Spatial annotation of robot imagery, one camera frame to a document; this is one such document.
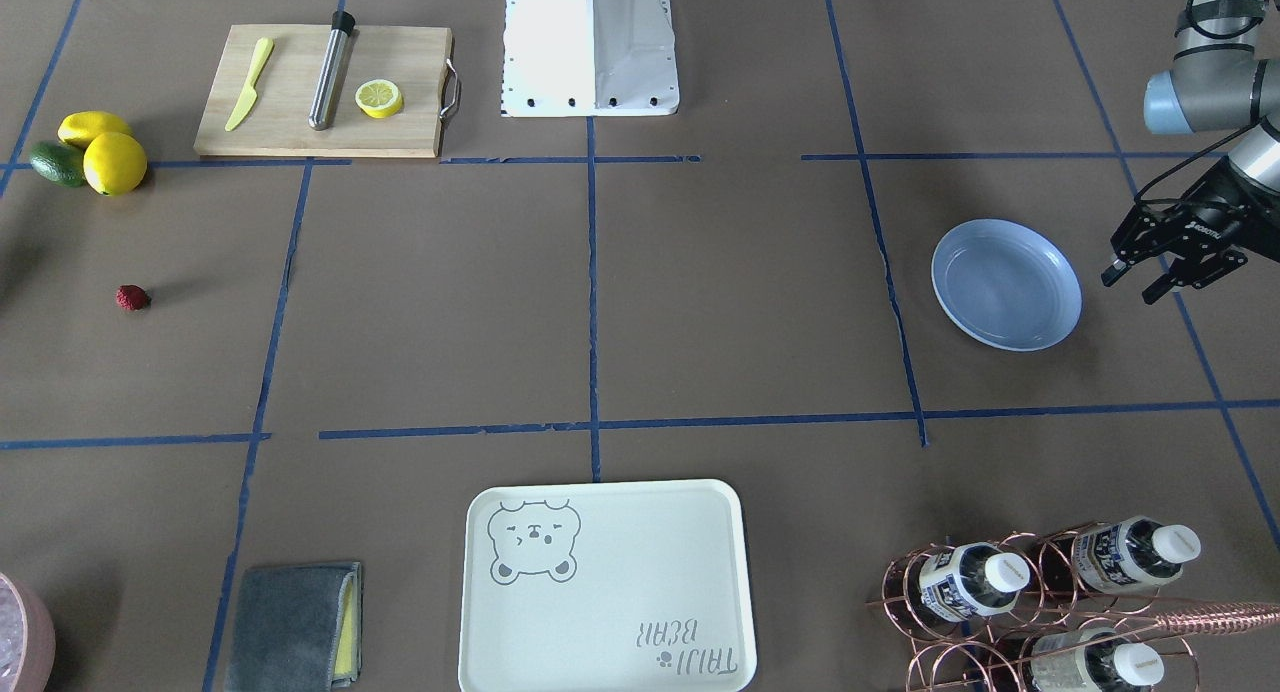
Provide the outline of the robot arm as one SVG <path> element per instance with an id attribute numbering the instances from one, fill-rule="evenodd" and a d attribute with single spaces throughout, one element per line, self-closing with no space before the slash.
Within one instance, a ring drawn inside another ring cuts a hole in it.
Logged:
<path id="1" fill-rule="evenodd" d="M 1184 0 L 1171 67 L 1149 78 L 1144 122 L 1156 136 L 1222 132 L 1217 159 L 1178 197 L 1143 187 L 1111 237 L 1112 287 L 1135 265 L 1170 255 L 1146 288 L 1153 304 L 1176 288 L 1204 288 L 1249 255 L 1279 256 L 1279 63 L 1256 41 L 1277 0 Z"/>

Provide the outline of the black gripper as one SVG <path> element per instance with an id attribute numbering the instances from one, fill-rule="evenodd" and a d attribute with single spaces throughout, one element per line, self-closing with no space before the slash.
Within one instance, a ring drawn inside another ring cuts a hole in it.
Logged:
<path id="1" fill-rule="evenodd" d="M 1274 258 L 1274 191 L 1220 159 L 1179 200 L 1143 200 L 1137 194 L 1110 244 L 1115 258 L 1101 272 L 1106 288 L 1153 256 L 1169 253 L 1188 260 L 1170 263 L 1142 292 L 1144 304 L 1156 304 L 1175 288 L 1198 281 L 1199 265 L 1226 249 L 1238 247 Z"/>

